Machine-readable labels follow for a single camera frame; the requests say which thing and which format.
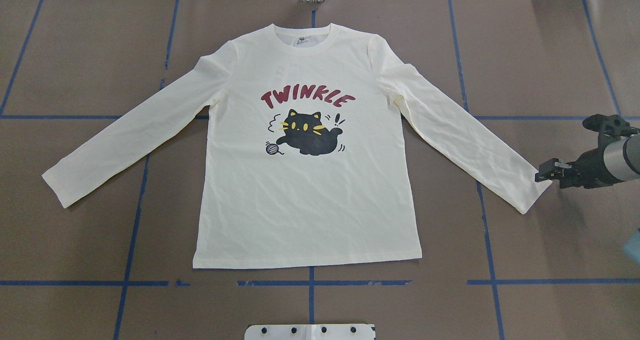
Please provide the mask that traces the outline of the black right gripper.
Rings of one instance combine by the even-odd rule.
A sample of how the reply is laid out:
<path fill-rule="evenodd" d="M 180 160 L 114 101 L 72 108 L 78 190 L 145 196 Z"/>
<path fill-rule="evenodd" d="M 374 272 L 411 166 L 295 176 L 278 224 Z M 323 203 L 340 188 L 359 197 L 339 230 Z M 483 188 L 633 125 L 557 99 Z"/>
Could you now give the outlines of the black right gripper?
<path fill-rule="evenodd" d="M 540 164 L 540 172 L 534 175 L 534 181 L 541 183 L 555 180 L 558 180 L 560 189 L 592 189 L 624 182 L 608 171 L 604 155 L 598 149 L 586 151 L 576 161 L 564 162 L 560 158 L 550 158 Z"/>

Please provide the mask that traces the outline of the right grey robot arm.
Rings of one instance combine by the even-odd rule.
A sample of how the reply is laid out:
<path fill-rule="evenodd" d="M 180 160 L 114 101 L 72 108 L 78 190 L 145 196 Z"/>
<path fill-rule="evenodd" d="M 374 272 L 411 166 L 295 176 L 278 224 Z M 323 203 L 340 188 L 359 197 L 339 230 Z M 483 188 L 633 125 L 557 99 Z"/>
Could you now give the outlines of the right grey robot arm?
<path fill-rule="evenodd" d="M 640 178 L 639 136 L 605 140 L 578 160 L 551 158 L 538 167 L 537 183 L 558 181 L 560 188 L 602 188 Z"/>

